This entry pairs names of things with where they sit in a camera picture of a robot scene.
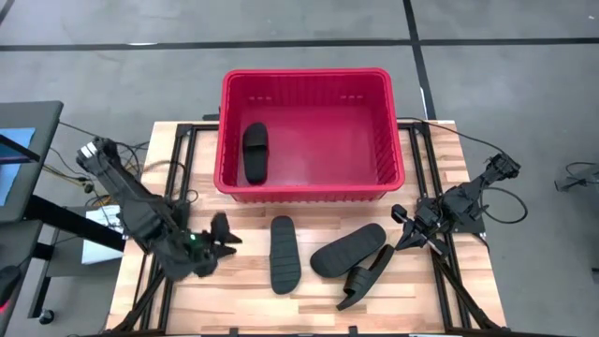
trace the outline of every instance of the cable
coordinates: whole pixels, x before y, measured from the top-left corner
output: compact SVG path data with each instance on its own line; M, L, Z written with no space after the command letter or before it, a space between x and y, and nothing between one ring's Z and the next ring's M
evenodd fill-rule
M64 125L64 126L66 126L66 127L70 127L70 128L72 128L72 129L74 129L74 130L77 130L77 131L79 131L79 132L82 132L82 133L84 133L84 134L86 134L86 135L90 135L90 136L92 136L92 137L98 137L98 138L101 138L100 136L98 136L98 135L97 135L97 134L95 134L95 133L91 133L91 132L89 132L89 131L85 131L85 130L83 130L82 128L76 127L76 126L74 126L74 125L70 125L69 123L65 123L65 122L58 122L58 124Z
M485 245L485 247L487 247L487 251L490 252L490 248L489 248L489 244L487 243L487 239L485 239L486 234L483 233L472 233L472 235L479 240L482 244Z
M73 174L77 174L77 175L82 175L84 176L85 173L81 173L81 172L77 172L76 170L74 170L73 168L71 168L65 161L65 159L60 155L60 153L56 150L54 150L52 147L50 147L50 151L54 152L56 155L58 155L58 158L60 159L60 161L63 162L63 165L65 165L65 167L70 170L71 172L73 172Z
M101 195L100 199L98 199L98 197L91 197L85 201L85 207L94 206L96 202L106 197L109 197L109 195Z
M592 163L592 162L572 162L568 165L565 166L565 171L568 173L568 178L569 179L575 179L578 181L584 181L584 183L591 183L591 184L599 184L599 182L590 182L587 179L579 179L577 177L574 176L574 173L572 173L572 171L570 170L570 168L574 165L597 165L597 163Z
M517 200L520 203L520 205L522 205L522 209L524 209L524 214L520 218L518 218L516 220L510 220L510 221L501 220L501 219L498 219L498 218L494 217L493 215L489 214L489 212L487 212L487 210L485 209L485 206L489 206L489 205L484 205L484 203L483 203L483 192L486 190L495 190L495 191L504 192L507 195L513 197L515 200ZM517 223L521 222L522 220L526 219L526 217L528 216L528 207L526 207L526 203L524 203L524 200L522 200L520 197L518 197L515 193L510 192L501 187L490 186L490 187L487 187L487 188L483 189L482 191L480 191L480 198L478 199L478 204L479 204L480 208L483 210L484 214L486 214L489 218L497 221L500 224L507 224L507 225L517 224Z
M131 156L133 156L133 158L135 158L135 167L137 169L138 174L136 176L138 176L141 174L140 168L139 168L139 158L138 158L138 154L135 153L135 151L133 150L133 147L131 147L130 145L127 145L125 143L122 143L120 141L115 141L114 142L117 145L121 145L124 146L127 150L129 150L129 152L131 152ZM131 161L131 158L129 158L129 160L127 160L127 162L125 163L125 165L129 164L129 162Z
M444 130L447 130L447 131L449 131L449 132L451 132L451 133L454 133L454 134L456 134L456 135L458 135L458 136L462 136L462 137L464 137L464 138L466 138L466 139L469 139L469 140L472 140L472 141L476 141L476 142L479 142L479 143L481 143L481 144L485 144L485 145L487 145L487 146L489 146L489 147L491 147L491 148L493 148L493 149L495 149L495 150L499 151L500 153L507 155L507 153L506 153L504 150L502 150L502 148L500 148L500 147L499 147L499 146L497 146L497 145L491 144L491 143L489 143L488 141L484 141L484 140L482 140L482 139L478 139L478 138L474 138L474 137L472 137L472 136L464 135L464 134L462 134L461 132L458 132L458 131L456 131L456 130L452 130L452 129L448 128L448 127L440 126L440 125L439 125L439 124L437 124L437 123L430 123L430 122L427 122L427 121L425 121L425 120L422 120L422 119L419 119L419 118L416 118L416 117L399 117L399 118L398 118L398 120L412 120L412 121L419 121L419 122L421 122L421 123L424 123L424 124L427 124L427 125L430 125L430 126L439 127L439 128L442 128L442 129L444 129Z
M82 185L83 183L87 182L87 178L74 177L74 176L66 175L63 172L61 172L58 168L55 168L54 166L49 165L49 164L45 164L42 168L45 171L49 172L50 174L53 174L53 175L56 175L56 176L58 176L60 178L68 180L70 183L75 183L77 185Z
M95 186L94 186L94 188L92 188L92 192L94 192L95 196L98 199L100 199L100 196L95 191ZM108 227L110 229L115 229L115 228L121 227L121 225L113 225L110 223L109 216L106 214L106 211L104 211L104 206L100 206L100 210L102 210L102 213L104 213L104 217L106 218L106 227Z
M143 142L141 142L141 143L138 143L138 144L132 145L131 147L132 147L132 148L134 148L134 149L138 149L138 150L146 150L146 151L147 151L147 150L148 150L148 148L144 148L143 146L144 146L144 145L148 145L148 144L150 144L150 142L149 142L149 141L143 141Z
M192 204L192 203L196 202L196 200L199 198L199 193L195 189L191 189L191 188L187 190L187 194L189 194L189 192L194 192L196 194L196 197L193 200L187 201L190 204Z
M166 164L175 164L178 167L180 167L183 170L183 176L187 175L187 168L185 167L185 165L180 162L180 161L170 161L170 160L159 160L157 162L153 162L152 164L149 164L148 166L146 166L143 171L147 172L151 169L154 169L155 167L161 166L161 165L166 165Z

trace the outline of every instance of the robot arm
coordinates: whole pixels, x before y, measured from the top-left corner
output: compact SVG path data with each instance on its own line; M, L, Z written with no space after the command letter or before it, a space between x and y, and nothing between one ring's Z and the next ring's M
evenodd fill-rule
M114 141L95 138L77 151L77 163L96 176L117 201L124 234L145 253L154 253L168 278L180 280L190 272L206 276L216 269L219 257L236 252L225 246L226 242L241 240L229 233L223 213L212 220L212 232L182 229L189 203L169 202L150 193L124 169Z
M436 239L438 232L453 230L456 224L468 224L480 218L485 210L478 205L482 191L492 183L518 177L520 164L507 154L496 154L487 164L487 169L468 183L451 187L437 198L426 198L419 203L414 219L407 217L401 205L394 205L391 217L403 224L403 235L396 250L409 247L431 246L440 256L446 256L449 249Z

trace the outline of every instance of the red plastic basket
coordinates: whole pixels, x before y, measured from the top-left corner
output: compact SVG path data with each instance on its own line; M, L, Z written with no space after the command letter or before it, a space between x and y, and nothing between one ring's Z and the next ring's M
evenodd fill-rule
M269 133L267 180L245 180L241 137ZM241 202L365 201L405 178L391 78L379 68L234 70L223 81L214 184Z

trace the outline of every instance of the gray concrete floor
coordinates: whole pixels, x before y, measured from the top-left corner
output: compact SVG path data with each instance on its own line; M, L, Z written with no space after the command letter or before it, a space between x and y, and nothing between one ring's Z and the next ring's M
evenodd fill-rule
M599 5L583 0L413 0L420 38L598 37ZM234 41L298 38L408 38L393 0L16 0L0 45ZM424 47L439 119L494 142L522 165L503 186L530 215L504 226L487 219L491 259L514 330L596 336L599 266L596 191L555 192L569 162L597 161L599 45ZM422 117L410 47L210 51L0 52L0 101L59 99L62 120L124 142L147 140L154 121L216 113L220 81L234 68L380 66L391 75L398 116ZM59 127L53 147L68 163L89 138ZM462 142L476 175L493 154ZM49 163L61 167L50 154ZM89 196L42 174L36 192L63 205ZM520 209L489 193L492 212ZM116 275L52 281L40 327L26 307L41 266L27 274L7 336L93 333L110 306Z

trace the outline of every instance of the table leg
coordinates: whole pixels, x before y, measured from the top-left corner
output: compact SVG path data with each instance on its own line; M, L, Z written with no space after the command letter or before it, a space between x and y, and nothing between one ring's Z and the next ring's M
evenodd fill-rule
M25 217L41 220L44 224L71 232L85 240L121 252L124 250L123 234L47 201L45 198L31 196L25 210Z
M41 315L42 309L44 307L44 301L46 300L46 295L48 294L48 289L50 288L50 280L51 277L44 276L37 283L36 292L34 293L34 300L31 303L31 307L29 308L29 318L39 318Z

